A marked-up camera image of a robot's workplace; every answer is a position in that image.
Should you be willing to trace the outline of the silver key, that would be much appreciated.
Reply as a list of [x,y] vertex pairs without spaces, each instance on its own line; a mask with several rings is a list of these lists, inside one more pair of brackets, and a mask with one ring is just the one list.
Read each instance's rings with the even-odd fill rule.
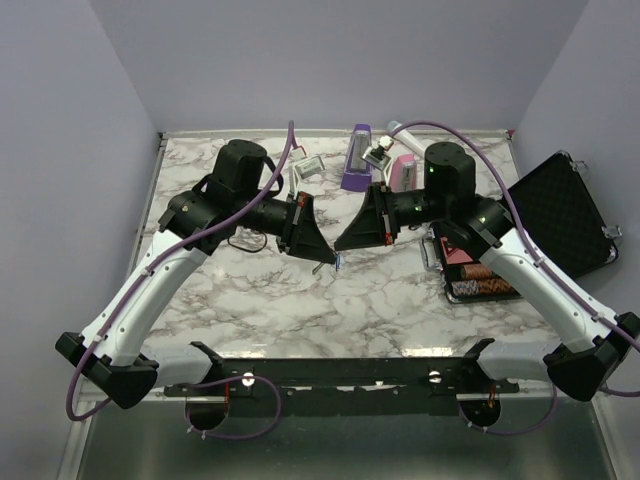
[[316,275],[323,267],[325,266],[324,263],[319,263],[318,265],[316,265],[313,269],[312,269],[312,275]]

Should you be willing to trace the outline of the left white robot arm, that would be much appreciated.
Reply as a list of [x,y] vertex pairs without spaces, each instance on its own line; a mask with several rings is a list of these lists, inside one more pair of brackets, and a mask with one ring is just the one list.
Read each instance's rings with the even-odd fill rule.
[[276,199],[260,191],[263,169],[278,174],[257,143],[233,139],[218,151],[211,174],[173,197],[159,220],[144,257],[104,311],[80,333],[66,332],[55,348],[122,409],[152,389],[189,384],[201,395],[222,380],[221,360],[200,342],[144,352],[151,327],[181,285],[237,227],[275,238],[280,252],[332,264],[336,255],[324,239],[305,192]]

